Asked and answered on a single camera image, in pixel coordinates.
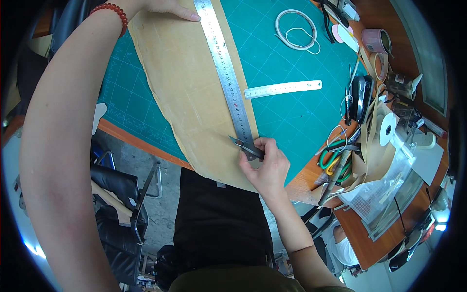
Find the concrete floor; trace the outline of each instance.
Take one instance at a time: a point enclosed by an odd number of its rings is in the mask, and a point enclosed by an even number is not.
[[[94,139],[102,144],[103,147],[107,147],[112,151],[115,168],[117,170],[138,177],[138,185],[140,188],[146,182],[152,165],[157,161],[161,162],[161,167],[163,168],[163,196],[160,199],[151,197],[146,197],[144,199],[144,206],[149,216],[149,225],[146,231],[146,242],[143,245],[143,249],[151,254],[156,254],[163,245],[173,244],[174,223],[180,195],[181,167],[144,152],[99,129],[94,135]],[[154,195],[158,194],[156,178],[153,178],[151,181],[148,193]],[[274,253],[281,252],[284,250],[284,246],[282,245],[277,231],[276,220],[263,200],[261,200],[261,203],[263,204],[264,214],[271,230]],[[299,215],[304,215],[313,206],[294,202],[294,207]]]

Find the cutting mat grid lines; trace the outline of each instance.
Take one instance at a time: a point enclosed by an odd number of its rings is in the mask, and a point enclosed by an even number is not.
[[[330,44],[321,11],[308,0],[220,2],[248,87],[314,79],[322,81],[321,90],[251,100],[260,136],[275,138],[291,162],[286,179],[289,183],[339,122],[340,102],[350,79],[348,65],[353,67],[356,54],[345,44]],[[321,45],[317,55],[290,49],[274,35],[274,21],[286,9],[303,11],[313,20]],[[282,33],[293,27],[311,33],[309,24],[301,16],[284,15],[280,22]],[[310,41],[310,37],[299,30],[290,32],[289,39],[300,45]],[[318,46],[315,44],[310,51],[318,51]],[[366,75],[362,64],[357,75]],[[98,102],[107,104],[109,109],[104,118],[111,123],[186,161],[171,126],[154,101],[128,32],[115,45]]]

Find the black stapler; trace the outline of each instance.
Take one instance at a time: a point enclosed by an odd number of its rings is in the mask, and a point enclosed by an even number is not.
[[[364,124],[367,120],[367,109],[373,93],[374,80],[370,75],[355,76],[352,81],[352,103],[350,117],[357,123]]]

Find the metal ruler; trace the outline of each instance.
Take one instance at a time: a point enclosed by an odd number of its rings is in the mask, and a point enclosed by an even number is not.
[[[207,44],[211,51],[222,89],[224,90],[237,138],[248,143],[253,143],[253,135],[251,134],[247,112],[243,105],[241,90],[235,76],[234,66],[232,65],[232,60],[230,59],[212,3],[210,0],[193,0],[193,2],[195,3],[198,15],[201,16],[201,26],[203,27]]]
[[[245,98],[249,100],[257,97],[270,96],[275,94],[321,89],[322,87],[323,83],[321,82],[321,80],[297,81],[266,85],[245,89]]]

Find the red beaded bracelet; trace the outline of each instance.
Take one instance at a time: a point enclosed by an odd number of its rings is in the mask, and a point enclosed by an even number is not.
[[[89,13],[89,15],[93,14],[94,12],[96,12],[96,11],[98,11],[100,9],[111,9],[111,10],[115,11],[120,16],[120,19],[121,19],[122,25],[123,25],[123,27],[121,29],[120,36],[119,36],[119,38],[121,38],[125,34],[125,32],[127,31],[128,18],[126,16],[126,14],[124,14],[123,10],[120,9],[120,7],[118,7],[115,4],[104,3],[104,4],[101,4],[101,5],[97,5],[93,10],[91,10],[91,13]]]

